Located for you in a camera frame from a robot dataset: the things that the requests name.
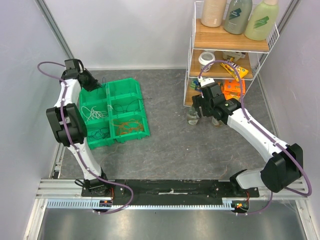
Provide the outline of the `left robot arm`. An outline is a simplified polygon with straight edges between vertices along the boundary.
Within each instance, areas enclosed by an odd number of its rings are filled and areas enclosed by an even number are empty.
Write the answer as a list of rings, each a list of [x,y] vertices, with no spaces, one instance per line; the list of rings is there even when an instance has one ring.
[[[77,107],[82,87],[99,87],[88,71],[66,69],[61,76],[61,91],[54,107],[46,110],[53,135],[75,157],[83,180],[75,180],[82,187],[82,195],[104,197],[110,192],[107,176],[97,163],[87,142],[88,130]]]

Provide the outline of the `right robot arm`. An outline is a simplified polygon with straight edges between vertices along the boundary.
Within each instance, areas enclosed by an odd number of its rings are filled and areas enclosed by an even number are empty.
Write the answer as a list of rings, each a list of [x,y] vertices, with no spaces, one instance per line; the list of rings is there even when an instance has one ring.
[[[192,105],[199,117],[214,117],[241,134],[262,156],[263,168],[242,170],[231,177],[229,191],[235,197],[247,189],[266,187],[278,193],[302,177],[303,150],[294,143],[288,145],[271,134],[249,115],[235,98],[227,100],[218,84],[203,87],[202,93],[192,97]]]

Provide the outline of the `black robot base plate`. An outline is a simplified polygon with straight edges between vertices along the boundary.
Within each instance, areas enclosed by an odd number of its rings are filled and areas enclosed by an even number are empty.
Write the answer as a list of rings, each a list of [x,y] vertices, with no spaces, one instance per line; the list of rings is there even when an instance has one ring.
[[[145,195],[148,197],[158,195],[183,195],[183,196],[212,196],[214,198],[258,198],[260,196],[257,188],[242,189],[233,181],[220,181],[217,179],[201,180],[150,180],[150,179],[117,179],[112,183],[106,183],[98,179],[74,181],[82,187],[83,197],[106,196],[116,200],[125,197]]]

